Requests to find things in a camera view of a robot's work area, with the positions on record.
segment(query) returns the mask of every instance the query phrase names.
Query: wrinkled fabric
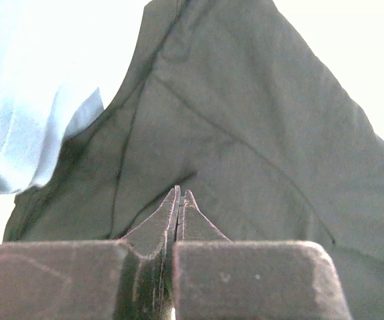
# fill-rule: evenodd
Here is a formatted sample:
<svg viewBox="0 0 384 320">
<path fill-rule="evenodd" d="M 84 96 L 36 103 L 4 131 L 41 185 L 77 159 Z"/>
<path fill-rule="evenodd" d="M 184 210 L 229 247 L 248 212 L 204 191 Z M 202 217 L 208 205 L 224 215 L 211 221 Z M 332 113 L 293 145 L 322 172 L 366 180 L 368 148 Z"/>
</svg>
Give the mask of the wrinkled fabric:
<svg viewBox="0 0 384 320">
<path fill-rule="evenodd" d="M 231 240 L 321 244 L 354 318 L 384 319 L 384 141 L 272 1 L 152 1 L 118 94 L 4 241 L 118 239 L 174 185 Z"/>
<path fill-rule="evenodd" d="M 147 2 L 0 0 L 0 194 L 48 183 L 108 106 Z"/>
</svg>

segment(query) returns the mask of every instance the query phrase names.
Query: metal tool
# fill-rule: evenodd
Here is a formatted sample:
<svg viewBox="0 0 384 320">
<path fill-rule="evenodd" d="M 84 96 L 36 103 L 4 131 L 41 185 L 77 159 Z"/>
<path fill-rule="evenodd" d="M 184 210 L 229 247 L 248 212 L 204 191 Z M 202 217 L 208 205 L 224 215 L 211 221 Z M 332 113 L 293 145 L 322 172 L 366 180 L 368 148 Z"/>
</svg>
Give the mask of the metal tool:
<svg viewBox="0 0 384 320">
<path fill-rule="evenodd" d="M 339 319 L 323 248 L 232 242 L 178 186 L 119 240 L 0 245 L 0 319 Z"/>
</svg>

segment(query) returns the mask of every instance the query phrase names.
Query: gray fabric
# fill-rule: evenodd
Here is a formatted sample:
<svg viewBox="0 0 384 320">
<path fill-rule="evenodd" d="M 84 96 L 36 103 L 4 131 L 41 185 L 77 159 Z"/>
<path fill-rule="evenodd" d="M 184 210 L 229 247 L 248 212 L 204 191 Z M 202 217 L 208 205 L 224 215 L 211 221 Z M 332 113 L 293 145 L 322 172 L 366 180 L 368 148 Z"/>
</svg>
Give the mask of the gray fabric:
<svg viewBox="0 0 384 320">
<path fill-rule="evenodd" d="M 114 102 L 4 240 L 115 239 L 175 184 L 232 240 L 322 244 L 354 318 L 384 319 L 384 142 L 272 1 L 151 2 Z"/>
</svg>

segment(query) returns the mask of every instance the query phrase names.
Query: blue shirt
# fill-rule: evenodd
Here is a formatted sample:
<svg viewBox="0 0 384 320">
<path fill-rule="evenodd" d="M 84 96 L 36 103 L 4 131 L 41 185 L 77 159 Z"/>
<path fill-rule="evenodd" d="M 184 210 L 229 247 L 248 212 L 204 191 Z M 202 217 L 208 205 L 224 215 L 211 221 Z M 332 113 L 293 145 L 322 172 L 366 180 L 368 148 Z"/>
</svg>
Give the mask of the blue shirt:
<svg viewBox="0 0 384 320">
<path fill-rule="evenodd" d="M 110 104 L 149 0 L 0 0 L 0 194 L 50 180 Z"/>
</svg>

